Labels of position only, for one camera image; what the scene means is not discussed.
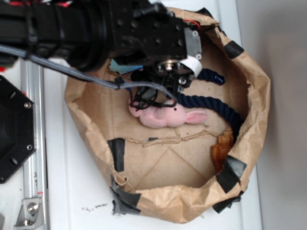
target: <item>orange object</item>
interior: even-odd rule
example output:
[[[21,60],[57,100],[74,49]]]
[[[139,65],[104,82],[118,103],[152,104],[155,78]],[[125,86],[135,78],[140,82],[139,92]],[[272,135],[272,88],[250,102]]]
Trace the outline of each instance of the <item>orange object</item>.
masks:
[[[216,145],[211,146],[211,158],[216,173],[220,173],[223,169],[224,161],[234,145],[234,135],[230,127],[228,127],[222,135],[218,137]]]

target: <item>black metal plate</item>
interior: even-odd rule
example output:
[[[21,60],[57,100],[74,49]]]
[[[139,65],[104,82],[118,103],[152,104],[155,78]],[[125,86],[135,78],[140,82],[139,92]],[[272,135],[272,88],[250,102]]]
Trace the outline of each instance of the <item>black metal plate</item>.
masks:
[[[0,75],[0,184],[35,151],[34,103]]]

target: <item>bunny ear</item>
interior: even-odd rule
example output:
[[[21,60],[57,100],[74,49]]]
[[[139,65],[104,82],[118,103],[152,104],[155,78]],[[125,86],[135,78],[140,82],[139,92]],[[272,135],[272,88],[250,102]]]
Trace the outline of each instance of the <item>bunny ear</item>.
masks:
[[[204,110],[192,110],[187,112],[186,123],[198,124],[208,119],[207,113]]]

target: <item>gray wall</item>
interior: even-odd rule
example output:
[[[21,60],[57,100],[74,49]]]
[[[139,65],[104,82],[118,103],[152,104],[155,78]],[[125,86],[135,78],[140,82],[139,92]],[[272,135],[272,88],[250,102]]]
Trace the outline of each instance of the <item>gray wall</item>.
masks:
[[[264,230],[305,230],[307,0],[237,0],[242,45],[272,80],[257,163]]]

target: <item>teal fabric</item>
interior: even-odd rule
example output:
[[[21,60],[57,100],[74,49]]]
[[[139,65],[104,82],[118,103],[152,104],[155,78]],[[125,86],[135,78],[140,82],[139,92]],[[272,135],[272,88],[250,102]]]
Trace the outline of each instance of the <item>teal fabric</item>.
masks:
[[[111,71],[118,73],[119,75],[131,73],[142,68],[143,66],[120,66],[114,59],[111,60],[111,65],[109,67]]]

